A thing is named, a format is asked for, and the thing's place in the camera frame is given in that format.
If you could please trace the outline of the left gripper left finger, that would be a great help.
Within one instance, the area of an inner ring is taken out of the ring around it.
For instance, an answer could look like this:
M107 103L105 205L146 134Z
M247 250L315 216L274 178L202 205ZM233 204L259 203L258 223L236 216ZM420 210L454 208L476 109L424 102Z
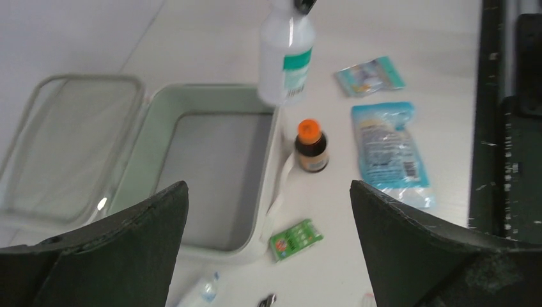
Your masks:
M164 306L189 210L180 181L33 246L1 249L2 306Z

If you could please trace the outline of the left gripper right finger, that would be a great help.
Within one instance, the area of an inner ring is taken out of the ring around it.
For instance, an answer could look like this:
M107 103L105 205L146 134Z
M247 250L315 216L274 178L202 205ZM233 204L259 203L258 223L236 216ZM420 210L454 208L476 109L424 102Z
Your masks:
M540 306L541 246L413 208L361 181L352 212L378 306Z

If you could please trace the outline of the large blue white pouch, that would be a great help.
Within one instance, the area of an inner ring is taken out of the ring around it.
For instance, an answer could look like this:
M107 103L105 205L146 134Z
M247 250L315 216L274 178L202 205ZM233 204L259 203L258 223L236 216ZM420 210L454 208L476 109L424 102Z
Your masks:
M409 102L353 106L351 117L364 182L417 209L436 204L429 176L407 125Z

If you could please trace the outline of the white medicine kit case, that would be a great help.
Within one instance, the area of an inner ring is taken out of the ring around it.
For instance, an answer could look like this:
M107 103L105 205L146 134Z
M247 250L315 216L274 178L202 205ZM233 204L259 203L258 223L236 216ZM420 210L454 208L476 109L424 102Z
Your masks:
M68 232L183 180L180 255L249 264L268 249L295 164L283 121L251 84L170 84L146 98L132 75L52 75L1 161L1 222Z

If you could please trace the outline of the small green medicine box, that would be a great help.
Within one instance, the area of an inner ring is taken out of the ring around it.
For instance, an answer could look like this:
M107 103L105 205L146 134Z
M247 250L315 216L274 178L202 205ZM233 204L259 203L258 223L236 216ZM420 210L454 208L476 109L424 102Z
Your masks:
M305 219L271 236L269 246L275 261L281 262L314 246L323 238L313 221Z

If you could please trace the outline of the brown bottle orange cap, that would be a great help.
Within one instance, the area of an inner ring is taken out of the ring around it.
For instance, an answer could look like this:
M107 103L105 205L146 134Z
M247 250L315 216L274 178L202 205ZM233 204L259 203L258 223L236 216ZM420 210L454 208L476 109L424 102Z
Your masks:
M299 166L304 171L317 173L329 163L327 137L315 119L308 118L299 123L295 151Z

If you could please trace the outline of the white plastic bottle green label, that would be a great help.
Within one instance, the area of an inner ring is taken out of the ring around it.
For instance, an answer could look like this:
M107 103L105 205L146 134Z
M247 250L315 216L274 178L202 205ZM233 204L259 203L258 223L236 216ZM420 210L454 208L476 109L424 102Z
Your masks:
M301 101L316 32L309 20L315 1L270 1L259 29L258 96L270 106Z

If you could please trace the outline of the black handled scissors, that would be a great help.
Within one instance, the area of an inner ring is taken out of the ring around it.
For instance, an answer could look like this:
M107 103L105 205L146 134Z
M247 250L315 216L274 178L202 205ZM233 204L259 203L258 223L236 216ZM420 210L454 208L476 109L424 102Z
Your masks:
M266 298L262 299L257 307L271 307L277 300L277 296L275 294L269 294L266 296Z

